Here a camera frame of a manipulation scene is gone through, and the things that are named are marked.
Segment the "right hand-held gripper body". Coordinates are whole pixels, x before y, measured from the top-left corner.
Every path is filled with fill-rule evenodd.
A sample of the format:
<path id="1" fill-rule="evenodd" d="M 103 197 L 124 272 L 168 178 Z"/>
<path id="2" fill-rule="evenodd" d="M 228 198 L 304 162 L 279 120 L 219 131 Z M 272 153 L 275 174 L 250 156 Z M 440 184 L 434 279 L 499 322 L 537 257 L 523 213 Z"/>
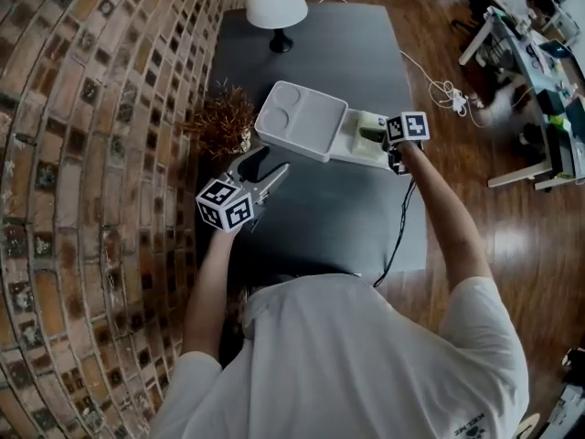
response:
<path id="1" fill-rule="evenodd" d="M 388 166 L 395 174 L 406 175 L 408 170 L 402 163 L 397 144 L 411 141 L 421 147 L 423 141 L 431 138 L 426 113 L 402 112 L 397 117 L 388 118 L 385 126 L 386 133 L 382 149 L 388 155 Z"/>

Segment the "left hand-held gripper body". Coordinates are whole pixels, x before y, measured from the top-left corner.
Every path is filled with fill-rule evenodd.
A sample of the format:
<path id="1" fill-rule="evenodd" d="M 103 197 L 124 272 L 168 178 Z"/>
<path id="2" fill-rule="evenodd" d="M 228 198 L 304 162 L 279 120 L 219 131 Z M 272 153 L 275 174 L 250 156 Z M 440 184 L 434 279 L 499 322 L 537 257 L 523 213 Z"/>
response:
<path id="1" fill-rule="evenodd" d="M 237 172 L 238 159 L 219 177 L 211 179 L 196 196 L 201 219 L 211 227 L 232 232 L 261 216 L 272 195 L 261 195 L 261 181 L 241 182 Z"/>

